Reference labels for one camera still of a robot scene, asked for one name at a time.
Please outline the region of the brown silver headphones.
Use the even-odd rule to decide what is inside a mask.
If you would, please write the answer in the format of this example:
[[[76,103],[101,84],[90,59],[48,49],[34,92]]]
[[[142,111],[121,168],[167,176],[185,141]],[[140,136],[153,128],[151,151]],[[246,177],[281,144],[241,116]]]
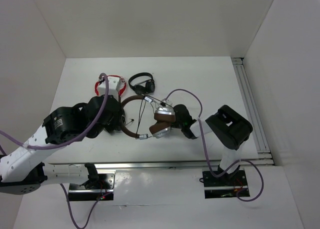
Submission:
[[[133,95],[121,102],[121,109],[124,110],[124,107],[132,101],[145,101],[149,104],[153,102],[158,103],[158,107],[153,113],[155,123],[149,127],[149,132],[151,134],[151,136],[149,136],[147,133],[139,134],[138,132],[130,131],[125,123],[121,121],[120,129],[125,135],[136,140],[146,140],[150,137],[159,139],[170,132],[172,124],[176,122],[176,113],[172,105],[150,95]]]

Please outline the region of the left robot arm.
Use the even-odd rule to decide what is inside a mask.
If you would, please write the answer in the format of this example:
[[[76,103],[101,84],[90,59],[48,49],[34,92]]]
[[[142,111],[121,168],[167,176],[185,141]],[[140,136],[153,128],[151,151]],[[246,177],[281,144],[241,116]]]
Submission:
[[[88,103],[57,108],[44,119],[43,124],[27,140],[27,145],[60,146],[75,139],[94,121],[103,100],[103,96],[95,96]],[[110,95],[102,114],[86,137],[94,139],[103,131],[108,133],[118,131],[124,121],[124,110],[120,102]],[[0,191],[11,195],[25,195],[40,186],[50,184],[76,184],[85,189],[100,185],[103,177],[98,174],[93,163],[57,165],[45,163],[45,159],[54,152],[55,149],[36,150],[19,147],[7,156],[2,155]]]

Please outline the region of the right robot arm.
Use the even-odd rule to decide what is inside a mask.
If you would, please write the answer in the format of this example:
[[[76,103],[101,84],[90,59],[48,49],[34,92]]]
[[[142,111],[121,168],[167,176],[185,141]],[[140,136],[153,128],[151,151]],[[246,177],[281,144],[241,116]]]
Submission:
[[[173,107],[176,121],[173,128],[180,129],[183,135],[191,140],[201,138],[205,159],[209,163],[205,135],[214,133],[223,144],[222,159],[218,171],[214,172],[209,164],[209,171],[223,185],[230,185],[240,168],[243,145],[253,132],[252,124],[228,105],[221,106],[217,112],[206,119],[193,119],[183,104]]]

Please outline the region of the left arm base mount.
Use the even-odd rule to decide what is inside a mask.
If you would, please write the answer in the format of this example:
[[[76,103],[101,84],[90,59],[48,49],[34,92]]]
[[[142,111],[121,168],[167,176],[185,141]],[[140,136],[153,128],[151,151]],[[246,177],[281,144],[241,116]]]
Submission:
[[[114,200],[115,170],[102,170],[98,172],[99,181],[91,188],[84,185],[70,184],[68,188],[68,199],[71,202],[94,202]]]

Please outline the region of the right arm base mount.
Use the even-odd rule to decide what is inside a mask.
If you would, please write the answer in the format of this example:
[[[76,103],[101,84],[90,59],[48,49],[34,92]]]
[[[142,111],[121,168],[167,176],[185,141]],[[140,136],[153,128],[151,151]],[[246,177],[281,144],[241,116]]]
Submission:
[[[205,199],[250,197],[248,181],[244,170],[239,170],[231,179],[225,176],[215,178],[210,171],[203,171],[199,181],[204,186]]]

